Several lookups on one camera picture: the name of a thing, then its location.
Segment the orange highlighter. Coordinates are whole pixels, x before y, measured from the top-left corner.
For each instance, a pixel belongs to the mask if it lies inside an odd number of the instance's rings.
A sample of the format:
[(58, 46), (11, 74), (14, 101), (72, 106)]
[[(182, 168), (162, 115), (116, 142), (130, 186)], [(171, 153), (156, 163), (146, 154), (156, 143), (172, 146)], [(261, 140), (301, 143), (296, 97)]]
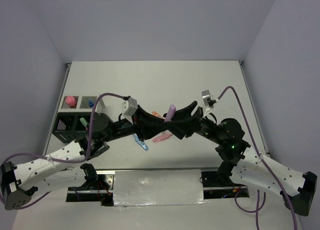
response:
[(160, 119), (165, 119), (163, 116), (161, 116), (158, 112), (156, 111), (152, 111), (152, 115), (155, 116), (155, 117), (158, 117)]

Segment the purple highlighter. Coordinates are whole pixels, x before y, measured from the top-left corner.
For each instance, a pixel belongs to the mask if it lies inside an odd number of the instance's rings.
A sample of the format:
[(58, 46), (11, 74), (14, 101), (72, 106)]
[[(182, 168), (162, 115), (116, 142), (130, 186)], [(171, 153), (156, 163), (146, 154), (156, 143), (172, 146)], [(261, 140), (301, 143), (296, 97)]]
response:
[(171, 104), (171, 105), (169, 106), (169, 109), (168, 109), (168, 111), (167, 111), (167, 114), (166, 114), (166, 116), (165, 116), (164, 121), (165, 121), (165, 122), (171, 121), (171, 119), (172, 119), (172, 117), (174, 116), (175, 112), (176, 112), (176, 107), (175, 107), (175, 105)]

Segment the green highlighter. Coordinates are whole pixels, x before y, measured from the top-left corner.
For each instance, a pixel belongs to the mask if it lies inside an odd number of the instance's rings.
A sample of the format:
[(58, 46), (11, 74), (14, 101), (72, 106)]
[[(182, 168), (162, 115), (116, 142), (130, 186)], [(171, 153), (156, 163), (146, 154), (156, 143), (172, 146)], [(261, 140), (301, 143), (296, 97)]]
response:
[(87, 130), (89, 126), (89, 123), (87, 122), (87, 120), (84, 117), (81, 117), (79, 121), (84, 126), (85, 130)]

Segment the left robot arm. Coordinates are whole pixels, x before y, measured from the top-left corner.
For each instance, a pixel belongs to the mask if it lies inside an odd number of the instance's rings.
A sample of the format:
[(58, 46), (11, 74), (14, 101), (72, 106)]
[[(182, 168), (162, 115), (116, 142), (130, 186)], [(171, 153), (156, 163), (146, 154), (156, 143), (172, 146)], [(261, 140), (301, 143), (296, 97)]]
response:
[(104, 113), (93, 113), (86, 128), (88, 133), (65, 147), (34, 160), (15, 165), (6, 159), (0, 167), (0, 199), (6, 210), (30, 207), (33, 197), (80, 183), (93, 189), (100, 180), (88, 161), (109, 149), (108, 142), (136, 134), (148, 140), (167, 129), (167, 122), (138, 108), (128, 119), (112, 121)]

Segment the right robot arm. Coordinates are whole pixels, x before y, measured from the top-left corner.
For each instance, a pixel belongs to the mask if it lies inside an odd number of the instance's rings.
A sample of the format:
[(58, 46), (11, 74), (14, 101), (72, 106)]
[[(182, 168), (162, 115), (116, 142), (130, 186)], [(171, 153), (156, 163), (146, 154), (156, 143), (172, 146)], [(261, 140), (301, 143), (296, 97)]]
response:
[(222, 159), (217, 174), (220, 184), (232, 182), (271, 192), (282, 197), (289, 210), (308, 216), (318, 177), (310, 171), (293, 170), (256, 150), (243, 139), (245, 132), (237, 120), (226, 118), (217, 124), (208, 119), (216, 102), (205, 100), (204, 108), (197, 102), (180, 110), (171, 107), (164, 114), (168, 130), (178, 138), (196, 133), (218, 145), (216, 151)]

